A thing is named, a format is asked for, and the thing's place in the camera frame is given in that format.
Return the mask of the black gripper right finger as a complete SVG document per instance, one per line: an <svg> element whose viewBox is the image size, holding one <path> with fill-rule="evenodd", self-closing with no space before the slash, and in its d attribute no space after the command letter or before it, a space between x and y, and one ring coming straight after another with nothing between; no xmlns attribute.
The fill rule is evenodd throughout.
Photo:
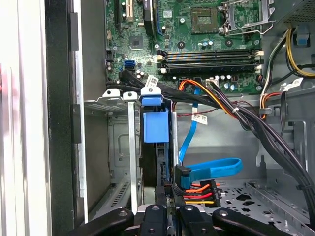
<svg viewBox="0 0 315 236"><path fill-rule="evenodd" d="M189 236L218 236L220 228L227 236L288 236L272 225L235 212L228 208L219 208L208 220L198 207L185 204L182 195L172 188L174 204L177 207L177 217Z"/></svg>

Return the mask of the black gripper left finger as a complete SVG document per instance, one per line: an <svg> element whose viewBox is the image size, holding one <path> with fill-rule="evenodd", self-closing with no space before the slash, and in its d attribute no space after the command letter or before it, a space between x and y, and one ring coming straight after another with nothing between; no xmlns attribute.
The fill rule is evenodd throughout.
<svg viewBox="0 0 315 236"><path fill-rule="evenodd" d="M136 213L117 208L70 231L71 236L165 236L167 235L166 192L155 188L156 203L141 205Z"/></svg>

